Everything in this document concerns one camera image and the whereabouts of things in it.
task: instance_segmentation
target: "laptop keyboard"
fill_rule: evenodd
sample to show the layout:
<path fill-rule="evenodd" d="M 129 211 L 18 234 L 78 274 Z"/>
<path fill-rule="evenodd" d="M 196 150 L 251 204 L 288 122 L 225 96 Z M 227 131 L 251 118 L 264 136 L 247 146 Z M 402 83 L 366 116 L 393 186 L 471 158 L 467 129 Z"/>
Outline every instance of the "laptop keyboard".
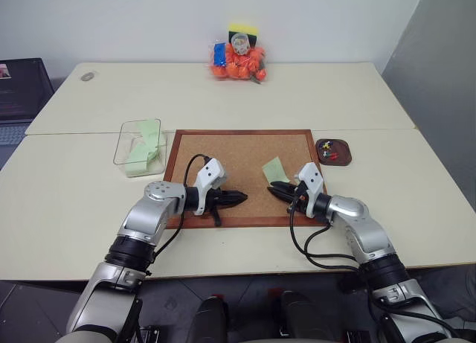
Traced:
<path fill-rule="evenodd" d="M 28 125 L 0 126 L 0 146 L 22 142 Z"/>

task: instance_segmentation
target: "white wall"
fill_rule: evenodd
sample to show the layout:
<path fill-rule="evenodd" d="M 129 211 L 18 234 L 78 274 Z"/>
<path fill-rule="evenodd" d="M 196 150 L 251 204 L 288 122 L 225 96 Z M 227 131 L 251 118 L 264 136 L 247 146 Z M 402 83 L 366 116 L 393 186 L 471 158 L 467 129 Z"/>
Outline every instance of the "white wall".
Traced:
<path fill-rule="evenodd" d="M 272 62 L 372 61 L 382 71 L 419 0 L 0 0 L 0 59 L 204 62 L 230 22 Z"/>

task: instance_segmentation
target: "floor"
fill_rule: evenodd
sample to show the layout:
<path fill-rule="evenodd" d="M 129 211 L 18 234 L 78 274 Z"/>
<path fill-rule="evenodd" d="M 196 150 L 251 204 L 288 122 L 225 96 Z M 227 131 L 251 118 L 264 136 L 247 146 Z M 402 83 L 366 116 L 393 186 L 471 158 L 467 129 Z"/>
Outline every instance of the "floor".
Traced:
<path fill-rule="evenodd" d="M 446 277 L 456 278 L 461 273 L 463 286 L 452 287 L 451 291 L 464 290 L 466 270 L 446 270 L 450 273 Z M 428 287 L 431 299 L 446 302 L 452 297 L 448 295 L 448 286 L 443 281 L 435 286 L 434 274 L 434 270 L 412 273 L 424 289 Z M 376 326 L 368 313 L 365 293 L 342 293 L 338 289 L 342 277 L 314 273 L 147 281 L 140 293 L 144 301 L 140 323 L 160 326 L 161 343 L 183 343 L 200 303 L 211 295 L 222 295 L 230 312 L 229 343 L 272 338 L 277 335 L 272 303 L 283 289 L 290 289 L 317 305 L 335 340 L 340 340 L 344 330 L 367 330 L 376 342 Z M 69 313 L 78 297 L 79 293 L 0 281 L 0 342 L 55 342 L 65 334 Z M 456 318 L 451 324 L 463 327 L 465 323 Z"/>

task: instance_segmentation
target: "small gray object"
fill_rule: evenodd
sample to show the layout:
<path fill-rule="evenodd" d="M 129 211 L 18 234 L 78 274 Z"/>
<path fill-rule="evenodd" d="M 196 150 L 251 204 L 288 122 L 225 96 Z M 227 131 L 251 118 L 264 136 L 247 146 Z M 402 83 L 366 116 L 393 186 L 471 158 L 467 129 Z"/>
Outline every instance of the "small gray object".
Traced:
<path fill-rule="evenodd" d="M 93 77 L 94 77 L 94 73 L 92 71 L 90 71 L 89 73 L 84 74 L 81 77 L 81 80 L 82 81 L 90 81 Z"/>

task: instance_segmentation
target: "laptop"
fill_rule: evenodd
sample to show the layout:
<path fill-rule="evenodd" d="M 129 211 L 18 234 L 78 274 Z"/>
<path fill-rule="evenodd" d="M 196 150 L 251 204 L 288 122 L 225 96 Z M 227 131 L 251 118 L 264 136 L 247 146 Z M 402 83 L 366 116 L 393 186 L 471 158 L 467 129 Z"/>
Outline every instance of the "laptop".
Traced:
<path fill-rule="evenodd" d="M 0 60 L 0 168 L 53 93 L 40 58 Z"/>

